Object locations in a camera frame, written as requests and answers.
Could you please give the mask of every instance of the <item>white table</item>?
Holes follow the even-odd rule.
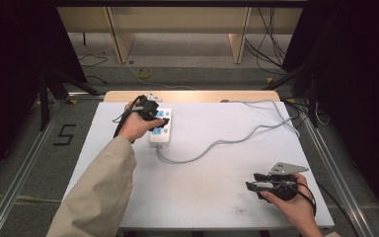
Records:
[[[112,139],[125,103],[100,103],[66,193],[89,163]],[[259,124],[277,124],[281,118],[271,102],[255,109],[240,103],[160,103],[172,108],[171,144],[163,152],[175,160],[201,153],[217,139],[244,137]],[[288,118],[283,103],[278,107]],[[120,225],[133,230],[249,230],[291,228],[279,210],[247,190],[254,173],[267,174],[276,162],[309,167],[291,127],[260,128],[251,139],[218,145],[197,161],[173,165],[156,155],[148,134],[133,144],[137,167],[133,191]],[[334,226],[313,172],[302,173],[316,198],[316,221]]]

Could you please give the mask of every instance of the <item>power strip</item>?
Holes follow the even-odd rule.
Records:
[[[150,132],[149,141],[152,146],[161,146],[162,148],[166,148],[168,147],[171,138],[172,110],[158,108],[156,118],[164,119],[165,123],[162,127],[155,127],[153,131]]]

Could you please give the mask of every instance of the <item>beige sleeve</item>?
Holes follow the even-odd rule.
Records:
[[[130,142],[110,141],[57,210],[47,236],[115,236],[136,166]]]

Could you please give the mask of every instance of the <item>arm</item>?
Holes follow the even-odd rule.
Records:
[[[293,175],[297,183],[307,186],[307,180],[304,176],[299,174]],[[303,187],[298,186],[299,191],[305,194],[307,197],[312,198],[309,191]],[[321,237],[323,236],[318,225],[316,224],[315,216],[313,214],[313,207],[310,203],[300,195],[297,195],[291,200],[282,200],[270,192],[261,192],[269,202],[275,204],[284,214],[285,218],[290,222],[297,230],[300,231],[304,237]]]
[[[161,119],[132,113],[118,136],[90,164],[57,210],[47,236],[115,236],[131,194],[136,166],[130,140]]]

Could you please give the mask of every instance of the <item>hand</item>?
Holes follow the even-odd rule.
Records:
[[[307,180],[304,176],[300,174],[293,174],[293,176],[297,180],[297,183],[307,186]],[[312,195],[306,187],[299,185],[298,190],[308,198],[312,198]],[[288,222],[294,225],[304,237],[323,236],[316,224],[312,205],[302,196],[297,195],[293,199],[285,201],[270,192],[261,192],[261,195],[276,205],[282,211]]]
[[[125,106],[125,108],[128,109],[130,106],[131,103],[128,103],[128,105]],[[160,126],[164,122],[165,121],[163,119],[154,119],[147,121],[141,118],[141,116],[138,113],[133,112],[125,120],[125,123],[119,131],[118,135],[126,138],[130,142],[133,142],[134,140],[142,137],[144,133],[146,133],[146,131],[150,128]]]

